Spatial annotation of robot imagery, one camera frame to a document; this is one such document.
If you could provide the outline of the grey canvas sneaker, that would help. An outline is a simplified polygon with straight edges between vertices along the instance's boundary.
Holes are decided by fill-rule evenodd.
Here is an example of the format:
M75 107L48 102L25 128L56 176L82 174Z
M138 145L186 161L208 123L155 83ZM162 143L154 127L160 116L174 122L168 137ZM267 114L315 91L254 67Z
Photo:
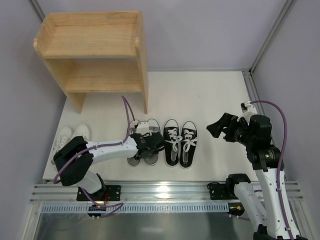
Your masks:
M140 121L138 119L132 120L129 123L129 136L136 133L139 123ZM127 163L131 167L136 167L140 164L140 159L137 157L137 154L139 153L139 149L138 149L138 144L136 143L134 138L131 140L131 142L135 143L136 153L132 157L127 158Z
M149 126L149 132L144 134L143 135L144 137L149 137L153 133L160 133L161 132L160 125L156 119L150 118L146 122L148 123L148 126ZM147 158L145 158L144 162L150 167L154 166L158 161L158 157L159 157L159 150L157 149L151 155L149 155Z

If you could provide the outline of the black canvas sneaker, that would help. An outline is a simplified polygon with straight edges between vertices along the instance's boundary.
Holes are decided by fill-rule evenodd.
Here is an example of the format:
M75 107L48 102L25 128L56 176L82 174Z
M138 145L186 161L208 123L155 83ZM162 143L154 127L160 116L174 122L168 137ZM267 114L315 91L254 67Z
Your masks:
M179 146L182 137L179 135L179 125L175 119L169 119L163 127L163 138L165 140L165 162L174 167L179 162Z
M194 122L186 121L181 129L179 164L183 169L189 169L195 155L198 131Z

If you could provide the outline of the white sneaker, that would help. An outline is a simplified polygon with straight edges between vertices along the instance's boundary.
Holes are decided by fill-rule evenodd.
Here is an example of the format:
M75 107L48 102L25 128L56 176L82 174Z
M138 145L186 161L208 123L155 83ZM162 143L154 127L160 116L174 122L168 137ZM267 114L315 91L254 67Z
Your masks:
M83 137L85 141L90 141L91 140L91 131L89 127L86 124L79 124L74 130L73 133L70 137L72 140L75 137Z
M52 149L52 156L54 157L54 155L60 151L70 140L73 134L73 130L66 126L63 127L57 134L57 137L55 139L55 143L53 145L53 149Z

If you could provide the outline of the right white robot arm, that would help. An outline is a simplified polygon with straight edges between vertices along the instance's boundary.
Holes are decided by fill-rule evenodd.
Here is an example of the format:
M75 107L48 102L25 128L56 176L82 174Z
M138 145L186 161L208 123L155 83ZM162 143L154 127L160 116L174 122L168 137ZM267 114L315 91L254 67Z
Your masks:
M272 124L268 117L252 114L249 119L224 113L206 127L214 138L245 146L246 156L258 178L263 201L258 199L249 177L230 174L225 181L230 194L237 197L252 223L255 240L301 240L293 219L285 186L281 151L271 143Z

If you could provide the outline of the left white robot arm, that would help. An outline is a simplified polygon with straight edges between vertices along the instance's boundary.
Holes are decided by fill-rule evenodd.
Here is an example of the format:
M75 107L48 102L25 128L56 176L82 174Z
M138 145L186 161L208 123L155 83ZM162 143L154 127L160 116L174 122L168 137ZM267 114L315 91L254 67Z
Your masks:
M82 195L100 201L108 190L100 175L90 171L92 165L123 158L146 159L164 147L165 140L159 132L132 133L125 139L105 142L86 141L76 136L53 157L57 168L53 183L64 187L76 185Z

